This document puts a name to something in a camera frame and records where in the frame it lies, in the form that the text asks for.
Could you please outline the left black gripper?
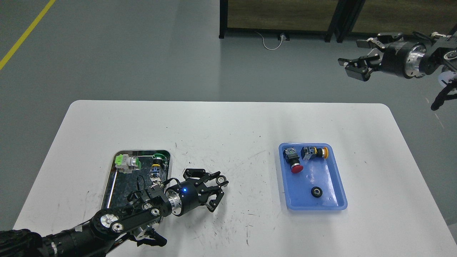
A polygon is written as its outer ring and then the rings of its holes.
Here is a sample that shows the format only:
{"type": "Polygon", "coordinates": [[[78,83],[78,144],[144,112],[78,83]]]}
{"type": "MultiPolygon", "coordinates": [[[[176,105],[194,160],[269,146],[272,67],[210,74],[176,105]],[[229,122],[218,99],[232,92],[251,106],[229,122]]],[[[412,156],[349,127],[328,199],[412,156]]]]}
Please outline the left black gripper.
{"type": "MultiPolygon", "coordinates": [[[[168,197],[172,206],[172,214],[175,216],[183,216],[184,214],[196,209],[200,206],[205,206],[208,211],[213,213],[224,197],[222,189],[207,190],[206,182],[213,181],[216,183],[216,178],[223,175],[220,171],[210,173],[202,168],[187,168],[183,172],[184,182],[179,185],[173,185],[166,189],[165,195],[168,197]]],[[[226,187],[229,181],[219,187],[226,187]]]]}

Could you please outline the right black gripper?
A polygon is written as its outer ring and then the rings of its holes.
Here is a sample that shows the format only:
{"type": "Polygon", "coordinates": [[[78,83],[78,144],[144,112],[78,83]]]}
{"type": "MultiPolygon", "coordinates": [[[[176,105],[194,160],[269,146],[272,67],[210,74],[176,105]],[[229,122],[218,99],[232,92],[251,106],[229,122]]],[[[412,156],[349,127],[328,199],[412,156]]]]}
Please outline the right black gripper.
{"type": "Polygon", "coordinates": [[[406,79],[421,78],[425,73],[419,69],[426,46],[419,42],[406,42],[402,32],[382,32],[365,40],[356,40],[358,48],[387,49],[384,54],[369,54],[356,59],[340,57],[338,64],[343,66],[348,77],[366,82],[373,72],[380,71],[406,79]]]}

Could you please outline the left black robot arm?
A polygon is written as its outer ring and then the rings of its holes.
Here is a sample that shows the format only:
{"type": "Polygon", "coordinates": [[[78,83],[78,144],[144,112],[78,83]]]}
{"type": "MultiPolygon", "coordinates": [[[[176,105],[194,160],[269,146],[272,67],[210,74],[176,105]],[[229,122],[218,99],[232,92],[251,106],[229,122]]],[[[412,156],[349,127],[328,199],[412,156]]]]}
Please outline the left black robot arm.
{"type": "Polygon", "coordinates": [[[214,212],[224,197],[227,178],[217,171],[186,169],[184,180],[173,178],[137,186],[128,197],[128,204],[104,208],[88,221],[42,237],[28,229],[1,232],[2,257],[104,257],[126,241],[137,246],[163,247],[167,239],[153,225],[169,215],[182,216],[206,206],[214,212]]]}

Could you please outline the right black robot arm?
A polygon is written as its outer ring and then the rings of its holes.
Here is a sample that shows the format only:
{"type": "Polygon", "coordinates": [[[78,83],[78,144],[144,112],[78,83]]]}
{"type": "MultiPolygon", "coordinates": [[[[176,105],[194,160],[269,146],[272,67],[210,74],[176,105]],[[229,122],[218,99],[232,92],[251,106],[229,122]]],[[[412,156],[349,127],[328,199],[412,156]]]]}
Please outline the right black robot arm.
{"type": "Polygon", "coordinates": [[[431,110],[436,111],[446,101],[456,99],[456,33],[446,35],[434,31],[426,35],[413,31],[412,35],[416,41],[405,39],[400,31],[381,32],[357,40],[357,47],[370,49],[370,52],[356,59],[341,57],[338,64],[349,77],[364,82],[373,72],[413,79],[432,75],[441,68],[438,81],[442,90],[431,104],[431,110]]]}

